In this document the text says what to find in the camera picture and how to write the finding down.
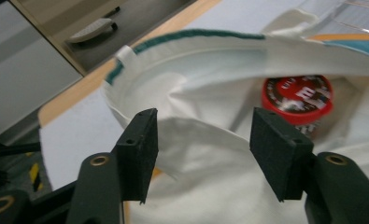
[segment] gray cabinet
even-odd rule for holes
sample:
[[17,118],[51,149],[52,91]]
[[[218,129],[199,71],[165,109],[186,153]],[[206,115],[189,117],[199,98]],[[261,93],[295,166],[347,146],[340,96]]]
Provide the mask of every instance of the gray cabinet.
[[0,134],[81,78],[14,6],[0,5]]
[[65,41],[125,2],[125,0],[10,1],[84,76],[85,69],[78,63]]

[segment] white cloth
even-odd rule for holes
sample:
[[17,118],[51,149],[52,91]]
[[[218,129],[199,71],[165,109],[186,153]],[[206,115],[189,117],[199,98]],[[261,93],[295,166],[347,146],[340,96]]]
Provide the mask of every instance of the white cloth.
[[130,51],[119,52],[123,69],[105,83],[106,99],[123,126],[158,108],[163,171],[146,204],[131,203],[132,223],[306,223],[304,201],[279,203],[249,151],[267,77],[328,75],[334,111],[314,152],[348,155],[369,175],[368,55],[280,36],[199,35]]

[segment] wooden surface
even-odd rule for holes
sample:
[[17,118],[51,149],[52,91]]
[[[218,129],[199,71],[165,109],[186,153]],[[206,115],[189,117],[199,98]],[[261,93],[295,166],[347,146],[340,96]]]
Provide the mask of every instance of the wooden surface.
[[335,34],[335,35],[314,35],[310,37],[314,40],[369,40],[369,34]]
[[[194,2],[179,12],[175,17],[166,21],[161,26],[157,27],[155,30],[139,39],[136,43],[134,43],[134,45],[137,45],[138,43],[154,36],[163,35],[182,29],[220,1],[221,0],[198,0]],[[102,84],[106,74],[111,71],[114,66],[115,61],[113,59],[109,60],[87,75],[81,81],[73,85],[71,88],[43,105],[38,112],[38,119],[41,127],[45,127],[49,122],[59,117],[64,111],[69,109],[75,103],[79,102],[91,92],[98,89]]]

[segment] green collar trim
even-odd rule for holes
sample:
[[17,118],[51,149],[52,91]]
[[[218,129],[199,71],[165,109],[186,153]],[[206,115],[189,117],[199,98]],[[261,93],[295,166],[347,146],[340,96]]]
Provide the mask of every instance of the green collar trim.
[[[139,54],[147,49],[153,48],[155,46],[161,45],[163,43],[178,40],[181,38],[189,38],[189,37],[196,37],[196,36],[217,36],[217,37],[236,37],[241,39],[255,39],[255,40],[264,40],[264,35],[251,35],[251,34],[242,34],[230,31],[219,31],[219,30],[200,30],[200,29],[191,29],[191,30],[182,30],[178,32],[174,32],[167,35],[161,35],[154,37],[150,40],[143,42],[142,44],[137,45],[134,48],[135,54]],[[112,85],[115,77],[117,77],[122,69],[123,64],[117,61],[117,66],[112,70],[106,77],[106,82]]]

